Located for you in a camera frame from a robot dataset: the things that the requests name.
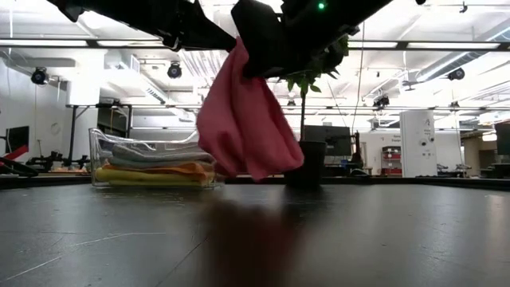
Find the black pot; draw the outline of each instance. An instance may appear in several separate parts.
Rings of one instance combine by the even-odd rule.
[[[296,188],[318,187],[324,171],[327,144],[325,142],[300,141],[300,147],[304,155],[303,165],[293,171],[285,172],[285,182],[290,187]]]

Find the pink cloth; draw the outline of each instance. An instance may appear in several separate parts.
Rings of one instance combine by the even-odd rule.
[[[198,146],[219,172],[255,180],[303,164],[303,152],[264,78],[244,78],[248,52],[238,37],[197,118]]]

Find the cable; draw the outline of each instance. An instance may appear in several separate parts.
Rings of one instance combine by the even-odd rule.
[[[365,24],[363,23],[363,31],[362,31],[362,41],[361,41],[361,61],[359,61],[359,79],[358,79],[358,100],[356,101],[356,108],[354,110],[354,116],[352,117],[352,133],[354,134],[354,122],[356,120],[356,113],[358,112],[359,105],[359,93],[361,90],[361,76],[363,75],[363,55],[365,52]]]
[[[10,148],[9,133],[10,133],[10,128],[7,128],[6,142],[7,142],[7,147],[9,148],[9,153],[11,153],[11,152],[13,152],[13,150]]]
[[[331,92],[331,96],[333,97],[333,100],[335,101],[335,105],[336,105],[336,108],[338,109],[338,113],[340,114],[340,117],[342,118],[343,125],[346,128],[349,128],[347,126],[347,123],[345,122],[345,119],[343,118],[342,110],[340,110],[340,106],[338,105],[338,102],[336,101],[336,96],[335,96],[335,94],[333,92],[332,86],[329,84],[329,80],[328,79],[326,79],[326,83],[328,83],[329,91]],[[351,154],[354,154],[354,148],[352,147],[352,144],[351,144]],[[333,163],[335,163],[335,160],[336,160],[336,155],[333,156]]]
[[[112,127],[113,127],[113,108],[110,108],[110,111],[112,111],[112,113],[110,114],[110,133],[112,134]]]
[[[33,135],[35,140],[37,140],[37,85],[34,85],[35,90],[33,92],[33,99],[34,99],[34,105],[33,105]]]

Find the gray towel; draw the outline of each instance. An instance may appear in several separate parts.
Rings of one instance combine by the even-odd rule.
[[[126,159],[140,163],[161,163],[170,161],[193,161],[201,160],[207,163],[214,161],[212,155],[206,152],[186,152],[186,153],[174,153],[174,154],[158,154],[158,155],[144,155],[138,151],[134,151],[129,147],[125,147],[119,144],[113,146],[112,154],[118,159]]]
[[[157,163],[141,163],[126,159],[119,159],[113,157],[109,160],[110,164],[116,167],[134,168],[134,169],[147,169],[156,167],[177,167],[183,163],[189,163],[189,161],[169,161],[169,162],[157,162]],[[203,166],[210,166],[210,163],[195,161]]]

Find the orange towel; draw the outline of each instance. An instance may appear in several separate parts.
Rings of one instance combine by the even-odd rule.
[[[210,178],[211,173],[214,173],[214,169],[212,166],[203,166],[199,163],[189,162],[183,163],[177,167],[153,167],[146,169],[137,169],[137,168],[127,168],[127,167],[116,167],[111,164],[105,164],[103,166],[104,169],[111,169],[117,171],[138,171],[149,174],[179,174],[186,175],[191,179],[196,179],[198,181],[206,180]]]

